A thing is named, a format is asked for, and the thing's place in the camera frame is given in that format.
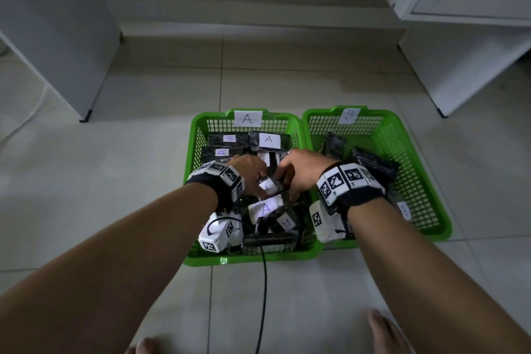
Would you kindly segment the small shiny black packet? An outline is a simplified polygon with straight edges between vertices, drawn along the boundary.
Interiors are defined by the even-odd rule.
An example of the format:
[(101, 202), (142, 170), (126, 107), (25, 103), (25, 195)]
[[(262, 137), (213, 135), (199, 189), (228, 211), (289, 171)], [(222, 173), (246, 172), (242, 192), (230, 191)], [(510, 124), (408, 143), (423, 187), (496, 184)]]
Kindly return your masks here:
[(345, 155), (347, 146), (347, 139), (332, 131), (325, 134), (319, 152), (323, 156), (327, 156), (336, 160), (342, 160)]

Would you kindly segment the person's left foot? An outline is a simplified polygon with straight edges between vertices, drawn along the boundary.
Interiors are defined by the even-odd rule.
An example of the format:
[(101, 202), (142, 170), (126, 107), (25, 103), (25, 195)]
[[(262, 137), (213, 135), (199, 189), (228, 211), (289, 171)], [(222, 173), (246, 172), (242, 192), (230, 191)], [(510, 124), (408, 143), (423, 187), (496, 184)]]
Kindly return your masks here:
[(129, 344), (124, 354), (165, 354), (165, 337), (143, 337)]

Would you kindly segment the small white paper basket label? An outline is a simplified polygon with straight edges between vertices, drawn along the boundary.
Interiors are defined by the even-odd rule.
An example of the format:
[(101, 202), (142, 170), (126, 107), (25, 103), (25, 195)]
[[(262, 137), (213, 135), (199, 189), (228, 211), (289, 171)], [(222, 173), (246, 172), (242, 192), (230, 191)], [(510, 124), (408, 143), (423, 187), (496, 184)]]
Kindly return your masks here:
[(362, 111), (362, 108), (347, 107), (344, 108), (342, 114), (338, 118), (339, 125), (351, 125), (354, 124)]

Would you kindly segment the person's foot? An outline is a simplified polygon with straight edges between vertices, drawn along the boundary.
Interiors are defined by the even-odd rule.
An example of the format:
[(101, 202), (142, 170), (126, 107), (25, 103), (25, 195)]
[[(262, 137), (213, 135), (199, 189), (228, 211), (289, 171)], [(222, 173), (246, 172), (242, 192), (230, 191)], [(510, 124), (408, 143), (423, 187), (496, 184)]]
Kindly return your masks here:
[(129, 344), (124, 354), (165, 354), (165, 337), (143, 337)]
[(402, 331), (376, 308), (368, 313), (374, 354), (414, 354)]

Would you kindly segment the person's right hand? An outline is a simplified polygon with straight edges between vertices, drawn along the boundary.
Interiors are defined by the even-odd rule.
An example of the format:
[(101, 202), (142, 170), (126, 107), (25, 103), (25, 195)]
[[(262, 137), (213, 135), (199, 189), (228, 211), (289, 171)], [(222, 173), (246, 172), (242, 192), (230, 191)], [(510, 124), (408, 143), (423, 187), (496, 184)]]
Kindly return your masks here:
[(284, 158), (292, 158), (302, 167), (302, 193), (314, 188), (322, 173), (339, 162), (309, 149), (291, 149)]

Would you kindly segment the small black packet white label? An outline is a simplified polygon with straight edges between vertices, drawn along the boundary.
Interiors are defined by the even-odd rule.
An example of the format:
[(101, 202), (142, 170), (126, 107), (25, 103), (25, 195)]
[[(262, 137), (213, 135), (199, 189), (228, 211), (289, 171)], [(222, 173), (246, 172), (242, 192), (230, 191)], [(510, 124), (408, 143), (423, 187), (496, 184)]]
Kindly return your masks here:
[(267, 193), (267, 197), (259, 198), (261, 200), (287, 192), (283, 181), (276, 179), (274, 176), (263, 176), (259, 179), (258, 185)]

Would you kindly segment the white cabinet with plain side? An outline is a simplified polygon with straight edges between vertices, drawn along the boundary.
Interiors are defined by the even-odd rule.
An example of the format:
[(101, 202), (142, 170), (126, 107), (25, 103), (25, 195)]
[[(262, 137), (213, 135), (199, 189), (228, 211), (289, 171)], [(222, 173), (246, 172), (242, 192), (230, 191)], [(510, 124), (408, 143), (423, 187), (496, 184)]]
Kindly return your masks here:
[(0, 36), (89, 121), (122, 36), (104, 0), (0, 0)]

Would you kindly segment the black right wristband with markers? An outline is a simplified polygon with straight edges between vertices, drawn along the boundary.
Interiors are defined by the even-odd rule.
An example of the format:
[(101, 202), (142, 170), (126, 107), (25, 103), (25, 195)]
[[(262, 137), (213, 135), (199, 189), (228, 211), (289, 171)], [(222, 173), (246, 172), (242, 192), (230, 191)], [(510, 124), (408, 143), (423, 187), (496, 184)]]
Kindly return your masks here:
[(351, 161), (339, 161), (327, 167), (316, 187), (329, 216), (346, 215), (351, 207), (386, 196), (385, 188), (369, 170)]

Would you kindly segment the green plastic basket with packets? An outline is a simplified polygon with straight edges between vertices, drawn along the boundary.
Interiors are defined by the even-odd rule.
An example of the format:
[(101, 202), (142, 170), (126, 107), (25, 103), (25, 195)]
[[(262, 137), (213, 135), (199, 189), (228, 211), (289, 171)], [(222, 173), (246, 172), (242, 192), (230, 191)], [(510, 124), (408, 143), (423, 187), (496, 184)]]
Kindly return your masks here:
[[(259, 128), (234, 126), (235, 112), (262, 114), (262, 124)], [(191, 122), (188, 151), (184, 166), (184, 181), (193, 170), (200, 166), (201, 150), (207, 145), (209, 133), (213, 131), (250, 131), (260, 130), (271, 134), (287, 134), (290, 137), (290, 146), (294, 148), (306, 148), (306, 138), (303, 131), (302, 120), (292, 113), (276, 113), (267, 109), (229, 109), (226, 112), (203, 112), (195, 116)], [(315, 236), (315, 230), (309, 214), (305, 214), (304, 223), (306, 229), (302, 241), (292, 251), (277, 251), (265, 253), (267, 262), (277, 261), (304, 261), (314, 259), (323, 250), (323, 244)], [(195, 242), (184, 260), (188, 266), (215, 266), (226, 264), (240, 264), (262, 262), (259, 250), (251, 253), (216, 253), (206, 251), (202, 244)]]

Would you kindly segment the white cabinet with doors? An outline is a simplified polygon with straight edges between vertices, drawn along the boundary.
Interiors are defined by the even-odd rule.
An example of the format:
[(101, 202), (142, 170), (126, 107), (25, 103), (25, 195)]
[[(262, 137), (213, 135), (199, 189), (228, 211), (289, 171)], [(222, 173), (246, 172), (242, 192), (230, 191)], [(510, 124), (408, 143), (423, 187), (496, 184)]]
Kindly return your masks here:
[(399, 49), (444, 118), (531, 50), (531, 0), (387, 0)]

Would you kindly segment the black wristband with markers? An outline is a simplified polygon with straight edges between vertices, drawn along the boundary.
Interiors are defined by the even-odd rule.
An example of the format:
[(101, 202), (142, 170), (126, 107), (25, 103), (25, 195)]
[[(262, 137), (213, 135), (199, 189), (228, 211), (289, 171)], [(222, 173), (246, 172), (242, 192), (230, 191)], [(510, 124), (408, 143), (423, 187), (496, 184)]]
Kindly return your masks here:
[(351, 161), (339, 161), (327, 167), (316, 187), (329, 216), (346, 215), (351, 207), (386, 196), (385, 188), (369, 170)]
[(216, 193), (216, 213), (230, 212), (244, 191), (244, 179), (228, 163), (207, 162), (193, 171), (184, 185), (199, 183), (210, 187)]

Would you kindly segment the person's right forearm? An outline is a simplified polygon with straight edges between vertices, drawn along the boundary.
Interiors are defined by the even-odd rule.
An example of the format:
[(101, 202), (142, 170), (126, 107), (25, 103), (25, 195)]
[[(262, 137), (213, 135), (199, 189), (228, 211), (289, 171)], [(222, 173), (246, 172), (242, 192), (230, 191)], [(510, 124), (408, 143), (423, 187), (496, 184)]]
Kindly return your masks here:
[(385, 199), (351, 207), (348, 221), (416, 354), (531, 354), (531, 336)]

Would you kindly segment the long shiny black packet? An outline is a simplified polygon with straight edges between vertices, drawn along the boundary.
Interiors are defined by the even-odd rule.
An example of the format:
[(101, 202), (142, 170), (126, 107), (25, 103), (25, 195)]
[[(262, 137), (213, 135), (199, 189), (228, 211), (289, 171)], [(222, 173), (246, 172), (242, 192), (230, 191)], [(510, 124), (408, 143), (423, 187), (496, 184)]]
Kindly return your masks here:
[(384, 187), (384, 195), (389, 196), (389, 187), (395, 182), (401, 169), (401, 164), (396, 161), (382, 158), (362, 147), (355, 146), (350, 153), (350, 158), (356, 163), (366, 167), (370, 174)]

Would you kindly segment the green plastic basket nearly empty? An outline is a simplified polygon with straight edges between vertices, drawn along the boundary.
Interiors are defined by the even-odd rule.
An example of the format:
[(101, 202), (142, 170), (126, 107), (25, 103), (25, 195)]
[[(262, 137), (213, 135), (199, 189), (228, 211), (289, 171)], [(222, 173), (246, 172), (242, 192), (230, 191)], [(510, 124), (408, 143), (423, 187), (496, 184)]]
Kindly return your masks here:
[[(356, 122), (339, 125), (344, 108), (362, 108)], [(401, 169), (392, 184), (393, 198), (407, 202), (413, 219), (410, 224), (433, 242), (452, 236), (452, 224), (426, 173), (421, 160), (399, 116), (389, 110), (366, 106), (336, 106), (330, 109), (309, 109), (302, 115), (306, 143), (319, 152), (325, 134), (332, 131), (347, 139), (343, 159), (351, 150), (362, 147), (382, 158), (399, 162)]]

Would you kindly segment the pile of black labelled packets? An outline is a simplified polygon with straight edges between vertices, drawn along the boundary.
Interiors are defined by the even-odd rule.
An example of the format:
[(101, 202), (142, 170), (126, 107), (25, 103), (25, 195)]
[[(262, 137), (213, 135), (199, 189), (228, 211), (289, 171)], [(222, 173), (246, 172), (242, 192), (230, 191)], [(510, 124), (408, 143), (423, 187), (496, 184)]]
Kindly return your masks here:
[[(266, 163), (267, 176), (274, 176), (289, 148), (290, 137), (287, 134), (212, 132), (208, 135), (207, 145), (201, 150), (200, 166), (210, 161), (228, 163), (235, 155), (249, 154)], [(221, 253), (251, 253), (259, 250), (260, 254), (265, 254), (294, 250), (304, 236), (307, 208), (304, 197), (292, 203), (288, 192), (264, 200), (243, 193), (231, 210), (238, 210), (242, 215), (243, 243), (240, 248), (228, 248)]]

